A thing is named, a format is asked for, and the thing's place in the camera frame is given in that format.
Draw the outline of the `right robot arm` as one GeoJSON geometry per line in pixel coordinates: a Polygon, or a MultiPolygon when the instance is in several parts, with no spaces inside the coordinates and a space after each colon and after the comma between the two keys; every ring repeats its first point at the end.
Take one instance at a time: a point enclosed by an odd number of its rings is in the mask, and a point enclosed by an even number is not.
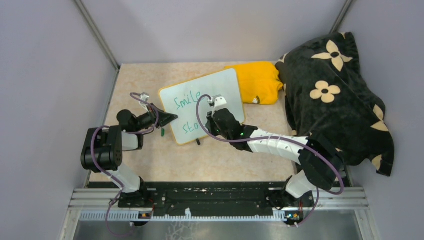
{"type": "Polygon", "coordinates": [[[206,119],[204,130],[218,141],[229,143],[239,151],[271,154],[300,165],[300,172],[289,177],[282,189],[281,199],[287,206],[295,206],[304,194],[315,189],[335,195],[343,193],[345,186],[340,173],[343,160],[324,136],[271,133],[241,124],[227,108],[208,112],[206,119]],[[333,192],[336,181],[340,189],[333,192]]]}

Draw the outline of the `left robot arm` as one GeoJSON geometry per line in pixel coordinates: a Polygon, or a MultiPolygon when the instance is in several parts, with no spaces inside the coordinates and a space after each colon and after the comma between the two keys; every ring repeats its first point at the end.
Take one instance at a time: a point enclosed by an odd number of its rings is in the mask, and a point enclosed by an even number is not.
{"type": "Polygon", "coordinates": [[[87,131],[81,165],[85,170],[107,176],[119,188],[119,207],[144,207],[153,201],[151,194],[145,181],[124,164],[123,153],[142,150],[146,134],[170,124],[178,116],[154,109],[136,116],[124,109],[116,118],[117,125],[87,131]]]}

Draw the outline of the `yellow-framed whiteboard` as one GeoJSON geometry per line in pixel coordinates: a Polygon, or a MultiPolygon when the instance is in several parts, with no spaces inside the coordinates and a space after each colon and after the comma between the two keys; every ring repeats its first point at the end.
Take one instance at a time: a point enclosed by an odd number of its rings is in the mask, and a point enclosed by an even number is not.
{"type": "Polygon", "coordinates": [[[209,106],[206,97],[201,98],[203,95],[222,96],[227,102],[226,108],[235,119],[240,123],[246,120],[238,77],[233,68],[164,87],[159,90],[158,95],[164,111],[178,116],[170,123],[178,145],[185,145],[207,136],[197,119],[197,102],[200,102],[198,113],[203,125],[207,123],[207,113],[213,108],[209,106]]]}

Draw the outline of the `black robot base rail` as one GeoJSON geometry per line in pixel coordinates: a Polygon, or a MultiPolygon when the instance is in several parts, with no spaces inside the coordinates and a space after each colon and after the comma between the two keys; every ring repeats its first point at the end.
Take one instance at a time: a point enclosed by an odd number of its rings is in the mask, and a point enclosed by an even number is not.
{"type": "Polygon", "coordinates": [[[314,197],[296,199],[285,193],[286,182],[143,182],[133,193],[121,193],[120,209],[147,208],[142,219],[188,217],[193,220],[253,220],[275,217],[293,225],[304,219],[314,197]]]}

